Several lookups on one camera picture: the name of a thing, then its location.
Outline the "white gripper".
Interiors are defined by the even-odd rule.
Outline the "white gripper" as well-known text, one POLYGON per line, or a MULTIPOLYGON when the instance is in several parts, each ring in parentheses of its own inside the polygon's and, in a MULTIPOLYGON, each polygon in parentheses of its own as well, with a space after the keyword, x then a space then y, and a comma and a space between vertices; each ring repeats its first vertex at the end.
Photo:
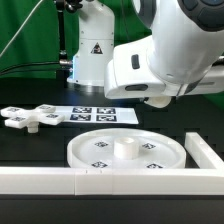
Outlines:
POLYGON ((168 45, 158 52, 152 36, 117 46, 105 74, 110 99, 165 98, 224 91, 224 66, 208 52, 168 45))

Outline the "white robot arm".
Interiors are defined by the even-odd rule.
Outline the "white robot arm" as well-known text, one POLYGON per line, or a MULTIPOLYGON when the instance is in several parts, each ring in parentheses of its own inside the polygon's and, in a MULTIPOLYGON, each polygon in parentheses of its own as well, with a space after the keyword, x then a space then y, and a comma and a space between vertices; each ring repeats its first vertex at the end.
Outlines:
POLYGON ((118 98, 178 97, 224 91, 224 0, 132 0, 152 31, 113 45, 113 12, 98 0, 79 10, 79 50, 68 82, 118 98))

